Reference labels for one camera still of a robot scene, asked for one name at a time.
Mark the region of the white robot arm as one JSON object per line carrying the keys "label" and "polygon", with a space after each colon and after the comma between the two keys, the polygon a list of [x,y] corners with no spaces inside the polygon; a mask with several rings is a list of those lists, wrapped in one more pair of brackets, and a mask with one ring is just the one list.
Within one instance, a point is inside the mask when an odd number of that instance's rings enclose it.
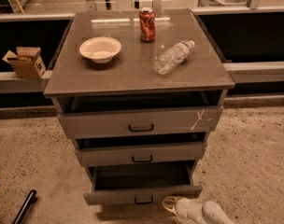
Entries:
{"label": "white robot arm", "polygon": [[177,217],[193,220],[196,224],[234,224],[223,209],[213,201],[200,203],[180,196],[167,196],[163,207]]}

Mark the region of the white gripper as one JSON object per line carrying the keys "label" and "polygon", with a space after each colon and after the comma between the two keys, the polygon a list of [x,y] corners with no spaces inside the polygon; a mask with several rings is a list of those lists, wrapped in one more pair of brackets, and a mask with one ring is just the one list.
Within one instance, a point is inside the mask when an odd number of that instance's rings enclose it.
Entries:
{"label": "white gripper", "polygon": [[207,224],[203,216],[203,205],[192,199],[166,196],[162,199],[162,206],[165,210],[178,217],[191,219],[196,224]]}

